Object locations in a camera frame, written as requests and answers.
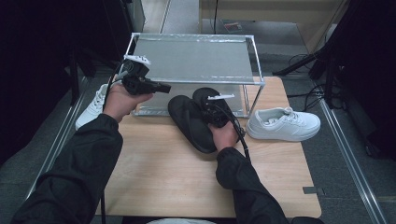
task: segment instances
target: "black sleeve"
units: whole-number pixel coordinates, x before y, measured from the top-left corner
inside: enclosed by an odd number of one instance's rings
[[[289,224],[251,163],[235,148],[227,147],[219,153],[216,177],[225,189],[233,191],[238,223]]]
[[[120,155],[118,128],[105,114],[79,128],[11,223],[90,223]]]

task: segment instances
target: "right hand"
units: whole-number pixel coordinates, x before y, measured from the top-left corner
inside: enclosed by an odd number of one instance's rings
[[[222,128],[209,123],[209,129],[213,134],[213,142],[218,151],[222,151],[226,147],[235,146],[238,140],[238,134],[230,121]]]

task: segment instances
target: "floor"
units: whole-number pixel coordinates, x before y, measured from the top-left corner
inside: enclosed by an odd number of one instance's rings
[[[197,0],[143,0],[147,22],[144,32],[197,34]],[[213,20],[203,21],[203,34],[213,33]],[[239,21],[235,34],[254,35],[265,76],[298,62],[306,49],[295,24],[268,21]],[[218,34],[228,34],[219,20]],[[312,80],[307,72],[312,64],[281,77],[287,95],[310,92],[324,77]],[[81,77],[81,97],[70,106],[70,93],[40,127],[32,142],[0,169],[0,223],[8,223],[23,202],[38,174],[50,167],[50,159],[61,150],[74,132],[74,122],[105,83],[111,70],[98,64],[94,78]],[[314,102],[315,97],[308,98]],[[290,97],[296,111],[305,108],[304,97]],[[365,151],[362,138],[347,110],[330,109],[319,101],[307,112],[322,121],[319,133],[303,141],[307,163],[318,189],[320,217],[327,224],[396,223],[396,164],[375,160]],[[107,223],[120,224],[122,217],[108,217]],[[101,223],[95,217],[92,223]]]

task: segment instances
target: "table surface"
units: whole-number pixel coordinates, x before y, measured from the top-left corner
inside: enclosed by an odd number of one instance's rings
[[[256,109],[286,107],[279,77],[266,77]],[[257,94],[247,86],[248,97]],[[239,120],[246,127],[247,119]],[[123,148],[106,186],[106,213],[144,217],[235,217],[230,190],[216,180],[216,153],[203,154],[170,117],[127,116],[120,123]],[[319,217],[316,194],[300,142],[245,137],[261,182],[287,217]],[[243,153],[240,143],[238,148]]]

